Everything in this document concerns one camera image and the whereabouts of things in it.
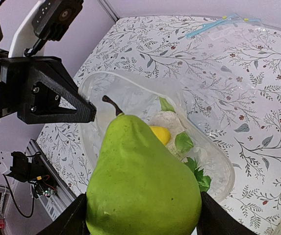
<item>black wire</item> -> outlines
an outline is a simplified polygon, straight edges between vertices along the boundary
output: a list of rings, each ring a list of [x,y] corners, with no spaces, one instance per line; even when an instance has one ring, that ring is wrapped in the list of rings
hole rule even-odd
[[[13,202],[14,202],[14,205],[15,205],[17,211],[19,212],[19,214],[21,214],[23,217],[25,217],[25,218],[27,218],[27,219],[31,218],[32,215],[33,215],[33,210],[34,210],[34,196],[32,197],[32,208],[31,208],[31,213],[30,213],[30,215],[24,215],[24,214],[21,212],[21,210],[19,209],[19,207],[18,207],[18,205],[17,205],[17,203],[16,203],[16,201],[15,201],[14,194],[13,194],[13,191],[12,191],[10,185],[9,185],[9,182],[8,182],[8,180],[7,180],[7,177],[6,177],[5,175],[3,175],[3,176],[4,176],[5,181],[6,181],[6,183],[7,183],[9,192],[10,192],[11,197],[12,197]]]
[[[38,152],[36,152],[34,155],[30,155],[30,156],[26,156],[26,157],[28,157],[28,158],[34,158],[34,157],[36,157],[36,156],[41,156],[41,152],[38,151]]]
[[[37,185],[38,184],[36,181],[33,181],[33,180],[27,180],[27,182],[31,185]]]
[[[6,0],[0,0],[0,6],[5,2]]]

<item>screw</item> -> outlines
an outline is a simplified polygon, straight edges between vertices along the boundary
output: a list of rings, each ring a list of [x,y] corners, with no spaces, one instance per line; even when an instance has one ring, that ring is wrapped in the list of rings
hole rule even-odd
[[[61,17],[65,18],[68,16],[68,10],[65,10],[64,12],[62,12]]]
[[[37,107],[36,106],[32,106],[30,109],[33,113],[37,111]]]
[[[36,93],[38,93],[40,91],[40,88],[39,87],[35,87],[35,88],[33,88],[32,91],[36,94]]]

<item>green pear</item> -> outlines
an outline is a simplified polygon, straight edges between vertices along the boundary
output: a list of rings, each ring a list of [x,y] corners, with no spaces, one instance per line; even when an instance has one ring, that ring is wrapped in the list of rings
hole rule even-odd
[[[140,118],[107,128],[87,189],[91,235],[191,235],[202,208],[197,180]]]

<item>floral tablecloth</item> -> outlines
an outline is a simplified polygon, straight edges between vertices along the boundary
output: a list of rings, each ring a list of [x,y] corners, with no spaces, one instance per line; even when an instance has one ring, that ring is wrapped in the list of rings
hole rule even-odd
[[[203,38],[185,34],[216,19],[186,16],[119,20],[88,57],[74,80],[92,71],[127,70],[154,79],[199,78],[217,96],[209,105],[183,87],[191,120],[211,117],[222,128],[203,128],[230,158],[233,191],[221,205],[258,234],[270,235],[281,220],[281,31],[249,32],[220,56],[205,53]],[[207,51],[213,47],[207,45]],[[226,72],[218,77],[214,66]],[[235,84],[250,84],[240,93]],[[83,153],[78,124],[49,124],[37,142],[72,191],[85,193],[92,169]]]

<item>green leaf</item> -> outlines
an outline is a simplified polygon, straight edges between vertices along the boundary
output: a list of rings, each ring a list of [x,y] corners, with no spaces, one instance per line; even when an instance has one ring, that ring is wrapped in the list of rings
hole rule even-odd
[[[166,101],[165,98],[159,97],[159,100],[160,100],[162,111],[172,111],[173,113],[175,113],[175,110],[174,110],[173,106],[170,105],[169,102]]]
[[[204,170],[200,170],[196,160],[187,158],[188,162],[184,163],[194,173],[198,182],[200,192],[207,192],[210,188],[211,178],[204,175]]]
[[[211,178],[210,176],[204,176],[200,181],[198,181],[200,192],[207,192],[210,188]]]
[[[188,153],[194,147],[191,138],[186,132],[179,133],[175,137],[175,148],[180,153]]]
[[[187,158],[187,162],[184,163],[188,168],[195,173],[195,170],[198,168],[198,163],[196,160]]]

